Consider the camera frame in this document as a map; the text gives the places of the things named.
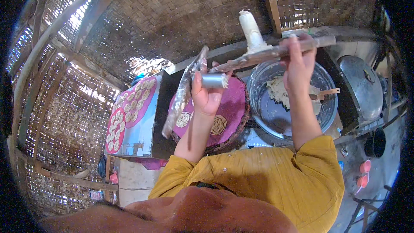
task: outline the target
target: dough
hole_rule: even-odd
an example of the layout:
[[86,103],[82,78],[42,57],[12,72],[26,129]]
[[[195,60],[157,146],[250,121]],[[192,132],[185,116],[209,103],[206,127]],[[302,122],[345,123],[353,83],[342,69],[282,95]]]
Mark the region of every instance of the dough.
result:
[[[286,92],[286,89],[283,85],[283,76],[275,76],[271,81],[266,82],[267,92],[269,93],[270,99],[273,99],[275,102],[281,102],[286,109],[290,109],[289,98]],[[320,89],[309,85],[309,93],[317,95],[320,92]],[[313,113],[318,115],[322,104],[320,100],[312,101]]]

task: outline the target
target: pink cloth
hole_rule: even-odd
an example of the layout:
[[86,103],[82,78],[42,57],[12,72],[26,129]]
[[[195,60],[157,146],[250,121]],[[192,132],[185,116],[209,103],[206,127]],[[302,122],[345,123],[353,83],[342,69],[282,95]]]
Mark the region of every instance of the pink cloth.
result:
[[[145,115],[145,112],[147,111],[147,109],[148,109],[148,106],[149,106],[149,104],[151,103],[151,100],[152,100],[152,97],[153,97],[153,95],[154,95],[154,93],[155,93],[155,89],[157,88],[157,79],[155,78],[155,77],[149,77],[149,78],[145,78],[145,79],[141,79],[135,86],[133,86],[133,87],[131,87],[130,89],[128,89],[127,91],[125,91],[125,92],[127,92],[128,93],[128,96],[130,96],[131,94],[132,94],[132,92],[135,92],[135,87],[138,85],[138,84],[142,84],[145,80],[148,80],[148,81],[151,81],[151,80],[155,80],[155,84],[154,84],[154,86],[151,88],[151,91],[150,91],[150,93],[149,93],[149,96],[148,96],[148,98],[144,101],[144,105],[142,106],[142,108],[141,108],[141,110],[139,110],[138,111],[138,117],[137,117],[137,119],[134,121],[134,122],[127,122],[126,124],[125,124],[125,127],[126,128],[132,128],[132,127],[134,127],[141,119],[142,119],[142,117],[144,117],[144,115]],[[142,90],[142,93],[141,93],[141,97],[139,98],[139,99],[142,99],[142,95],[144,94],[144,91],[145,90]],[[131,103],[132,103],[132,101],[134,101],[135,100],[135,97],[131,100],[131,101],[128,101],[128,97],[125,99],[125,101],[122,103],[122,105],[121,105],[121,107],[122,108],[125,108],[125,105],[126,104],[129,104],[129,105],[131,105]]]
[[[174,98],[175,96],[173,96],[173,99],[170,101],[170,108],[168,109],[168,112],[171,111]],[[188,105],[184,107],[184,112],[189,112],[190,114],[194,112],[194,106],[191,103],[191,100],[192,99],[190,99]],[[227,120],[227,126],[221,135],[210,135],[207,141],[207,147],[223,143],[230,138],[241,122],[245,106],[245,84],[237,78],[231,77],[229,79],[229,88],[225,90],[223,98],[221,99],[221,104],[216,113],[216,115],[221,115]],[[174,126],[173,130],[181,138],[187,131],[189,124],[190,122],[188,122],[188,124],[183,128]]]
[[[109,134],[109,127],[111,127],[111,119],[112,119],[112,116],[116,116],[116,113],[118,112],[118,111],[120,111],[124,116],[124,118],[122,119],[122,121],[123,122],[125,122],[125,112],[124,112],[124,110],[122,109],[122,108],[118,108],[118,109],[116,109],[113,113],[112,113],[112,115],[109,117],[109,121],[108,121],[108,128],[107,128],[107,130],[106,130],[106,136],[108,136],[108,134]],[[118,130],[119,130],[119,128],[121,127],[121,123],[120,122],[118,122],[118,126],[116,127],[116,128],[114,128],[114,133],[116,133]],[[120,134],[119,134],[119,149],[118,150],[115,150],[114,148],[112,148],[112,150],[109,150],[109,148],[108,148],[108,145],[109,145],[109,143],[106,143],[105,142],[105,148],[106,148],[106,152],[108,152],[109,154],[115,154],[115,153],[117,153],[120,149],[121,149],[121,145],[122,145],[122,142],[124,141],[124,134],[125,134],[125,130],[123,130],[122,132],[120,132]],[[113,140],[111,140],[110,142],[112,142],[112,143],[115,143],[116,142],[116,140],[115,139],[113,139]]]

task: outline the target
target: metal cylinder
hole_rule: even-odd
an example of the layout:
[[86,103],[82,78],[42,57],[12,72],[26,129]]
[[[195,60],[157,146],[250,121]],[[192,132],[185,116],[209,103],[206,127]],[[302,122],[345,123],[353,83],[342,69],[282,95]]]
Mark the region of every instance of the metal cylinder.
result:
[[228,88],[229,79],[227,75],[222,74],[202,74],[201,87],[203,88]]

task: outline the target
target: dough bucket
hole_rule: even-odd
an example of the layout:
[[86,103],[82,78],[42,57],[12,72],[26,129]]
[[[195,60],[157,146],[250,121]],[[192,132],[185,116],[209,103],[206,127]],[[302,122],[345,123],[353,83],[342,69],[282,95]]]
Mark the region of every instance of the dough bucket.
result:
[[[270,99],[266,89],[266,81],[278,75],[282,76],[284,71],[285,67],[279,61],[261,63],[254,68],[247,82],[247,89],[250,95],[252,117],[257,124],[277,138],[292,140],[290,112],[286,111],[281,103],[275,103]],[[328,72],[318,63],[315,63],[310,84],[321,90],[335,88]],[[322,132],[326,132],[337,113],[338,96],[336,94],[326,95],[321,103],[320,113],[316,117]]]

